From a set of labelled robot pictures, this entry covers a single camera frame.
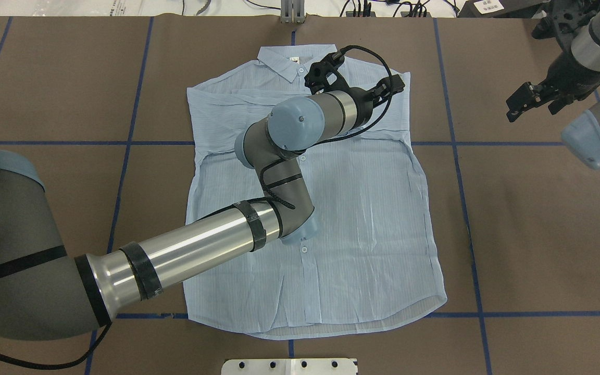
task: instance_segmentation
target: metal tube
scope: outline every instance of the metal tube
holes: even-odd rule
[[[269,203],[256,202],[266,242],[279,237],[277,214]],[[252,231],[236,208],[140,243],[166,288],[253,249]]]
[[[266,242],[276,240],[279,237],[279,221],[273,207],[267,202],[254,202],[252,208],[264,226]],[[254,247],[247,218],[236,208],[158,235],[139,245],[147,254],[162,288],[183,282],[252,251]],[[136,280],[124,252],[117,250],[105,256],[86,256],[111,319],[123,306],[141,300],[139,280]]]

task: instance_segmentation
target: metal mount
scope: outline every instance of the metal mount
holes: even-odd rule
[[[281,0],[281,23],[305,23],[305,0]]]
[[[221,375],[357,375],[354,358],[291,358],[265,360],[227,360]]]

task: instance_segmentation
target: electrical cable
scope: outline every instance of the electrical cable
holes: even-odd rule
[[[212,0],[207,0],[205,2],[205,5],[203,5],[202,8],[198,9],[198,12],[196,12],[196,15],[200,15],[200,14],[202,14],[202,12],[205,12],[207,10],[207,8],[210,7],[210,4],[212,4]]]
[[[80,358],[78,358],[75,361],[70,361],[67,363],[59,364],[59,365],[44,365],[41,363],[33,363],[31,361],[19,360],[17,358],[9,357],[2,353],[0,353],[0,361],[2,361],[3,363],[8,363],[10,365],[15,365],[15,366],[24,367],[24,368],[31,368],[33,370],[62,370],[64,368],[74,367],[76,365],[80,365],[80,363],[82,363],[84,360],[86,360],[94,352],[96,347],[101,343],[101,341],[103,341],[103,338],[105,337],[105,334],[108,333],[108,330],[110,329],[111,325],[112,325],[112,323],[108,323],[103,328],[103,331],[98,336],[98,338],[96,339],[94,344],[92,344],[90,346],[90,349],[88,349],[88,351],[86,351],[85,354],[83,354],[83,356],[81,356]]]
[[[457,3],[453,0],[453,2],[451,3],[450,0],[443,0],[444,3],[447,3],[448,5],[450,5],[451,8],[453,8],[453,11],[455,12],[455,17],[457,17],[457,14],[460,12],[460,9],[457,7]]]
[[[252,2],[252,0],[245,0],[245,2],[252,4],[252,5],[256,5],[257,7],[261,7],[261,8],[265,8],[265,9],[276,9],[276,10],[281,10],[280,7],[269,7],[267,5],[261,5],[261,4],[257,4]]]
[[[381,65],[385,68],[386,73],[388,73],[388,79],[390,80],[390,82],[393,81],[393,74],[390,72],[390,68],[388,67],[388,64],[386,64],[386,62],[383,59],[383,57],[379,56],[378,53],[376,53],[376,52],[374,52],[374,51],[372,51],[370,49],[367,49],[365,47],[362,47],[360,45],[348,45],[348,46],[342,48],[340,50],[340,52],[343,53],[343,54],[346,54],[348,51],[350,51],[352,49],[357,49],[357,50],[360,50],[362,52],[369,53],[370,55],[372,55],[373,57],[375,57],[377,60],[379,60],[379,62],[381,63]],[[321,145],[323,143],[330,143],[330,142],[337,142],[337,141],[342,141],[342,140],[348,140],[348,138],[355,137],[357,135],[365,133],[365,131],[367,131],[367,130],[370,130],[374,125],[376,125],[377,123],[379,123],[379,121],[381,121],[381,119],[383,118],[383,116],[385,116],[385,113],[388,112],[388,108],[390,107],[390,102],[391,102],[392,97],[393,97],[392,95],[388,96],[388,98],[386,99],[385,107],[384,107],[383,111],[381,112],[381,114],[377,117],[376,120],[374,120],[374,122],[372,122],[371,124],[369,124],[365,128],[362,128],[359,131],[356,131],[355,133],[352,133],[352,134],[349,134],[349,135],[345,135],[343,137],[330,138],[328,140],[323,140],[323,141],[321,141],[319,143],[316,143],[315,145]]]
[[[340,17],[344,14],[344,10],[346,9],[346,6],[348,5],[348,2],[350,2],[351,0],[346,0],[346,3],[344,3],[344,6],[342,7],[342,10],[340,12]]]
[[[402,5],[409,5],[409,14],[411,14],[411,11],[412,11],[412,8],[414,5],[411,4],[410,2],[401,2],[395,9],[395,12],[393,12],[393,17],[395,17],[397,15],[397,11],[399,10],[399,8],[402,7]]]
[[[286,160],[285,159],[279,159],[279,160],[275,161],[274,163],[268,164],[267,166],[265,166],[264,168],[262,168],[260,170],[260,174],[259,174],[259,183],[260,183],[260,187],[262,187],[262,189],[264,190],[264,192],[266,192],[267,194],[269,194],[272,197],[272,199],[274,199],[274,201],[279,202],[279,204],[281,204],[282,206],[284,206],[284,207],[286,207],[288,209],[295,209],[295,206],[293,204],[291,204],[288,201],[285,201],[285,200],[281,199],[277,194],[275,194],[274,192],[272,192],[272,190],[268,187],[268,185],[264,181],[265,172],[267,172],[268,169],[273,168],[277,164],[283,163],[284,161],[286,161]]]

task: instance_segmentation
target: light blue shirt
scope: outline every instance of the light blue shirt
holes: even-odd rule
[[[187,223],[262,196],[256,173],[236,159],[235,137],[275,104],[309,95],[309,66],[335,50],[262,47],[257,60],[187,89],[196,144]],[[386,76],[350,58],[340,73],[366,89]],[[191,320],[263,339],[306,339],[390,330],[446,302],[427,181],[410,147],[410,74],[402,77],[404,92],[371,130],[298,159],[319,235],[269,243],[186,280]]]

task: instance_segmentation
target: metal plate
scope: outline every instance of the metal plate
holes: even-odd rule
[[[357,375],[354,358],[227,360],[221,375]]]

